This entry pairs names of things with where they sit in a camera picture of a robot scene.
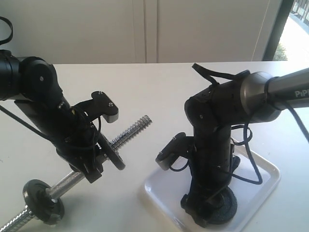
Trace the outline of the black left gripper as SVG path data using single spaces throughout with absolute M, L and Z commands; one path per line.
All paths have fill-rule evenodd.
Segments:
M 56 118 L 57 153 L 73 169 L 84 169 L 83 174 L 89 183 L 94 183 L 103 173 L 103 166 L 97 161 L 101 117 L 97 117 L 98 126 L 93 121 L 84 113 L 59 114 Z

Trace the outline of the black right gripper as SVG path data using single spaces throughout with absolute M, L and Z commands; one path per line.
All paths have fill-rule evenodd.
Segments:
M 181 207 L 186 213 L 193 214 L 192 218 L 197 225 L 205 228 L 211 215 L 208 200 L 229 187 L 234 158 L 227 155 L 222 163 L 213 163 L 207 156 L 194 155 L 188 162 L 192 180 L 188 194 L 181 199 Z

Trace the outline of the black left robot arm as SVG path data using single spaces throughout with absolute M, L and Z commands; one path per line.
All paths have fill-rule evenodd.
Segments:
M 19 59 L 1 50 L 0 99 L 13 100 L 33 125 L 1 110 L 51 142 L 58 155 L 88 182 L 94 183 L 102 176 L 103 167 L 97 159 L 99 128 L 93 123 L 100 115 L 85 109 L 85 102 L 74 106 L 68 103 L 52 64 L 39 57 Z

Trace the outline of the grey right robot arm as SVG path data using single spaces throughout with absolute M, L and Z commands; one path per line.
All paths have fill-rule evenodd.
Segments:
M 241 128 L 240 145 L 249 148 L 250 124 L 273 121 L 283 110 L 289 110 L 308 137 L 295 111 L 309 105 L 309 71 L 272 76 L 249 70 L 222 73 L 199 64 L 192 67 L 210 85 L 184 104 L 194 135 L 186 156 L 192 179 L 181 207 L 201 227 L 222 225 L 235 216 L 238 207 L 229 187 L 240 163 L 240 158 L 233 154 L 236 143 L 231 139 L 231 131 Z

